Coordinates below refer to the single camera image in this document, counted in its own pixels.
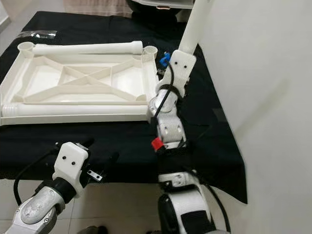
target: black cloth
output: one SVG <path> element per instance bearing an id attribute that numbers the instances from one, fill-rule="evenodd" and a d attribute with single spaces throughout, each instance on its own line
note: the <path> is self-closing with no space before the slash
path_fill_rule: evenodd
<path id="1" fill-rule="evenodd" d="M 149 21 L 140 15 L 133 19 L 100 17 L 54 12 L 37 12 L 24 27 L 30 30 L 57 30 L 54 39 L 15 39 L 0 57 L 2 81 L 18 54 L 23 41 L 45 44 L 91 44 L 143 41 L 158 48 L 157 66 L 164 52 L 178 48 L 184 23 L 172 20 Z M 197 62 L 186 87 L 187 95 L 179 103 L 179 113 L 191 144 L 192 166 L 211 185 L 247 202 L 244 162 L 222 112 L 200 47 Z M 111 182 L 156 183 L 156 155 L 151 147 L 154 136 L 147 122 L 103 122 L 10 125 L 0 127 L 0 178 L 13 179 L 27 164 L 50 150 L 56 141 L 83 141 L 94 137 L 90 164 L 101 170 L 113 152 L 120 157 L 109 174 Z M 48 179 L 55 157 L 26 173 L 25 179 Z"/>

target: white tube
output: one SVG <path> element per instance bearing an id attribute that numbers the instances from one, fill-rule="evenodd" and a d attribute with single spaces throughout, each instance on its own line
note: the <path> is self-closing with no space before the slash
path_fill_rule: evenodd
<path id="1" fill-rule="evenodd" d="M 143 52 L 141 41 L 129 43 L 89 44 L 89 45 L 43 45 L 37 44 L 33 48 L 35 55 L 49 54 L 135 54 Z"/>
<path id="2" fill-rule="evenodd" d="M 186 25 L 179 50 L 193 54 L 204 31 L 209 13 L 210 0 L 196 0 L 189 21 Z"/>
<path id="3" fill-rule="evenodd" d="M 2 116 L 114 115 L 124 113 L 135 115 L 144 113 L 146 110 L 146 105 L 25 105 L 12 103 L 2 107 Z"/>

